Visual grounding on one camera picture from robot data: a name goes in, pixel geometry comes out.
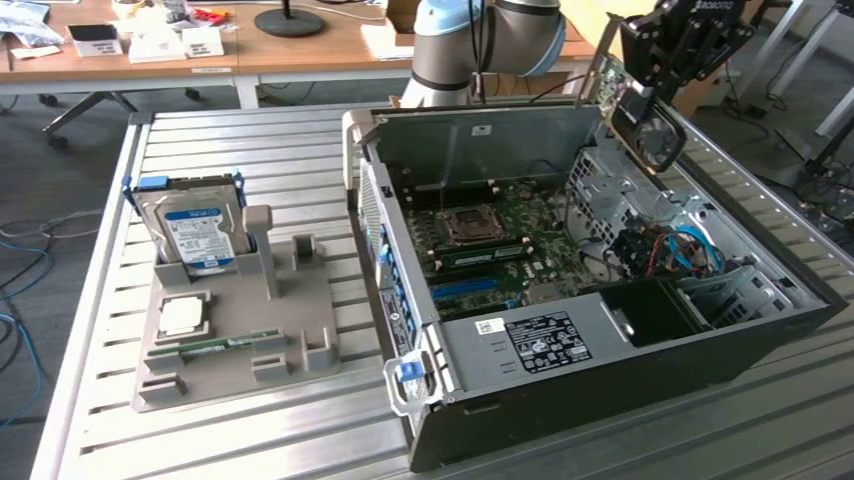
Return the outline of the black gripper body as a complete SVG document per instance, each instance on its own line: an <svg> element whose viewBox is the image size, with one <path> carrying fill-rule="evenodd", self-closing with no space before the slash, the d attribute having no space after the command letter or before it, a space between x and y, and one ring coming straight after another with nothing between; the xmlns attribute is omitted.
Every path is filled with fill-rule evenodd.
<svg viewBox="0 0 854 480"><path fill-rule="evenodd" d="M666 0L657 2L668 24L682 24L690 20L714 20L724 23L737 21L745 11L741 0Z"/></svg>

